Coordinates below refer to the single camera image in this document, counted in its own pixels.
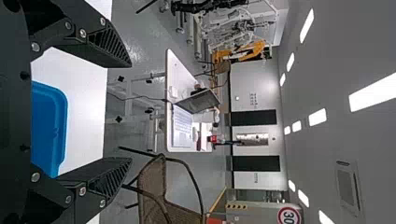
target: ceiling light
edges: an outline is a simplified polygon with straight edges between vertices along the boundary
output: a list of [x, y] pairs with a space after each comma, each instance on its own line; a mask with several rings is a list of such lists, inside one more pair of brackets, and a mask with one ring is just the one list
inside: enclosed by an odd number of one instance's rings
[[290, 126], [285, 128], [285, 135], [288, 135], [289, 133], [291, 133]]
[[308, 117], [309, 126], [315, 126], [317, 124], [323, 123], [327, 120], [326, 109], [320, 109], [319, 111], [311, 114]]
[[384, 103], [396, 97], [396, 73], [349, 95], [350, 111]]
[[294, 122], [293, 125], [291, 125], [291, 128], [293, 129], [294, 133], [297, 133], [298, 131], [301, 130], [301, 122], [300, 121]]
[[282, 74], [279, 81], [281, 87], [283, 86], [283, 83], [285, 83], [285, 81], [286, 81], [286, 75]]
[[289, 72], [291, 67], [294, 64], [294, 53], [292, 53], [289, 57], [288, 63], [286, 64], [286, 70]]
[[308, 197], [300, 190], [298, 190], [298, 198], [306, 207], [309, 207], [309, 199]]
[[319, 210], [319, 221], [321, 224], [334, 224], [332, 220]]
[[303, 29], [301, 29], [300, 32], [300, 43], [304, 43], [305, 37], [308, 34], [309, 28], [311, 28], [312, 22], [314, 22], [314, 9], [312, 8], [309, 13], [308, 16], [306, 17]]
[[289, 189], [291, 189], [293, 192], [296, 191], [296, 185], [291, 180], [289, 180]]

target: white table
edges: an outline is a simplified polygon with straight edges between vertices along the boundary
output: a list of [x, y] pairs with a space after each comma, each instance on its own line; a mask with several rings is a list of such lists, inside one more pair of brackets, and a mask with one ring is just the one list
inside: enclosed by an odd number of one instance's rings
[[[86, 1], [111, 19], [112, 0]], [[67, 98], [66, 149], [59, 174], [103, 158], [107, 69], [51, 48], [32, 62], [32, 77]], [[98, 224], [99, 215], [89, 223]]]
[[[211, 152], [212, 145], [206, 141], [206, 138], [212, 133], [211, 123], [201, 122], [200, 119], [202, 114], [194, 115], [194, 123], [192, 127], [195, 127], [201, 133], [201, 150], [197, 150], [197, 142], [191, 141], [190, 147], [173, 147], [172, 146], [172, 104], [185, 99], [190, 96], [190, 92], [194, 90], [194, 85], [197, 84], [195, 77], [187, 70], [184, 64], [177, 58], [175, 53], [167, 49], [166, 50], [166, 64], [165, 64], [165, 99], [168, 103], [165, 104], [165, 145], [169, 152]], [[177, 98], [172, 97], [174, 95], [172, 91], [177, 92]]]

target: laptop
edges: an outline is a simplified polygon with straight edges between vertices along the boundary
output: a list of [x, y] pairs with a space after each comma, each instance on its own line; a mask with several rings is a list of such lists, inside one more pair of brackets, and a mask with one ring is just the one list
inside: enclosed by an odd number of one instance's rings
[[173, 147], [190, 147], [193, 115], [220, 104], [212, 90], [200, 91], [173, 104]]

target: yellow machine part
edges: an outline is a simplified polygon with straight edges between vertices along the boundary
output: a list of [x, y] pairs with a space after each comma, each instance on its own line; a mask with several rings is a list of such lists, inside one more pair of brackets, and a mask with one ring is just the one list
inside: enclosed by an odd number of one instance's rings
[[225, 56], [231, 56], [233, 54], [237, 54], [237, 53], [242, 52], [244, 50], [251, 49], [252, 52], [250, 52], [249, 54], [247, 54], [247, 55], [245, 55], [245, 56], [243, 56], [241, 58], [238, 58], [239, 62], [243, 62], [245, 60], [254, 58], [257, 55], [259, 55], [263, 51], [264, 47], [265, 47], [265, 42], [263, 40], [259, 40], [259, 41], [256, 41], [254, 43], [247, 44], [247, 45], [245, 45], [245, 46], [243, 46], [242, 48], [239, 48], [239, 49], [232, 48], [232, 49], [216, 50], [212, 54], [213, 63], [214, 64], [219, 64], [222, 61], [224, 61], [223, 58]]

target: monitor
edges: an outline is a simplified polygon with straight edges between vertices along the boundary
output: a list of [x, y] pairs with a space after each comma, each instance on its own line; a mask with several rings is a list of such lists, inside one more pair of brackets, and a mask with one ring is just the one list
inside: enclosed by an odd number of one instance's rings
[[199, 113], [219, 104], [220, 101], [212, 90], [200, 91], [189, 98], [175, 103], [175, 105], [180, 106], [192, 114]]

